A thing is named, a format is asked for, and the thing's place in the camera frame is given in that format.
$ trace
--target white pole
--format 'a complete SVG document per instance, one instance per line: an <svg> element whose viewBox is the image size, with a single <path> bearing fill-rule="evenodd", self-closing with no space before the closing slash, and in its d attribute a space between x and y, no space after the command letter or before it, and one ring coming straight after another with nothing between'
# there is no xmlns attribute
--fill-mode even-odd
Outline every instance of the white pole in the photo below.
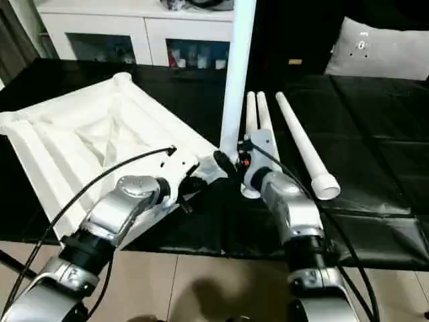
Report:
<svg viewBox="0 0 429 322"><path fill-rule="evenodd" d="M338 182L326 169L284 94L278 92L275 98L279 103L290 133L311 176L311 187L314 193L320 200L335 198L341 191Z"/></svg>
<svg viewBox="0 0 429 322"><path fill-rule="evenodd" d="M223 105L221 146L232 161L237 159L241 109L249 63L257 0L235 0L233 39L229 48L227 85Z"/></svg>
<svg viewBox="0 0 429 322"><path fill-rule="evenodd" d="M264 92L259 92L257 95L257 110L259 111L259 120L261 122L261 129L269 129L273 134L273 146L274 154L273 157L277 160L280 160L279 150L277 148L277 142L275 141L275 135L273 130L273 123L271 122L271 117L269 116L267 98L265 97Z"/></svg>
<svg viewBox="0 0 429 322"><path fill-rule="evenodd" d="M256 98L254 92L248 92L246 105L246 134L257 131Z"/></svg>

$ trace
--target gray cushion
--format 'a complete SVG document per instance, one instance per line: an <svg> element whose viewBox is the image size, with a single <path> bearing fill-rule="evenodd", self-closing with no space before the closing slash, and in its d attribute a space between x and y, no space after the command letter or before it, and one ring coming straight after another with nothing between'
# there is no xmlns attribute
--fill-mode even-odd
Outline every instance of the gray cushion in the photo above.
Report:
<svg viewBox="0 0 429 322"><path fill-rule="evenodd" d="M346 17L325 74L425 80L429 32L376 29Z"/></svg>

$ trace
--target black plastic sheet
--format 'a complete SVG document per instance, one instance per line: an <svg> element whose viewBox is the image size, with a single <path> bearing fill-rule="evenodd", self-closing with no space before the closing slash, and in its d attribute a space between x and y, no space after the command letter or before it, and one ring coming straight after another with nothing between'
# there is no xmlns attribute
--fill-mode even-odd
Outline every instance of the black plastic sheet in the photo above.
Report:
<svg viewBox="0 0 429 322"><path fill-rule="evenodd" d="M162 67L37 60L0 92L2 111L57 97L128 71L133 81L213 144L219 144L225 74ZM44 76L43 82L34 82ZM429 89L425 82L306 76L270 84L267 100L282 162L310 178L273 94L282 90L341 187L322 206L342 225L366 267L429 270ZM48 224L6 138L0 238L35 242ZM22 202L17 204L17 191ZM260 200L219 179L127 246L129 250L283 260L273 218ZM326 231L353 266L349 251ZM56 243L52 234L49 242Z"/></svg>

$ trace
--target curtain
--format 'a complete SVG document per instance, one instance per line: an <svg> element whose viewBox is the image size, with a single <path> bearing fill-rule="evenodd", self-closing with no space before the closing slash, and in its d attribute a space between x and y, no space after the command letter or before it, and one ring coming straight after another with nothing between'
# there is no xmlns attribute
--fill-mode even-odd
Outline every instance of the curtain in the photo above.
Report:
<svg viewBox="0 0 429 322"><path fill-rule="evenodd" d="M0 78L9 83L38 57L8 0L0 0Z"/></svg>

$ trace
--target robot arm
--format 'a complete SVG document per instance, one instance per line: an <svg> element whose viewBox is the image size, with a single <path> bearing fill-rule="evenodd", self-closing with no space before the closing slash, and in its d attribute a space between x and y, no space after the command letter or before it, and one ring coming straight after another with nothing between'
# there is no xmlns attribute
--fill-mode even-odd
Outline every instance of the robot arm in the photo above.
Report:
<svg viewBox="0 0 429 322"><path fill-rule="evenodd" d="M253 132L239 150L248 159L244 185L260 193L274 216L290 269L292 295L288 321L357 322L341 273L326 251L327 240L318 207L291 177L252 146L273 155L273 134Z"/></svg>
<svg viewBox="0 0 429 322"><path fill-rule="evenodd" d="M140 215L165 213L178 198L179 184L198 166L196 158L174 152L155 176L123 176L88 212L78 230L62 238L58 257L42 271L5 312L1 322L86 321L82 304L99 274Z"/></svg>

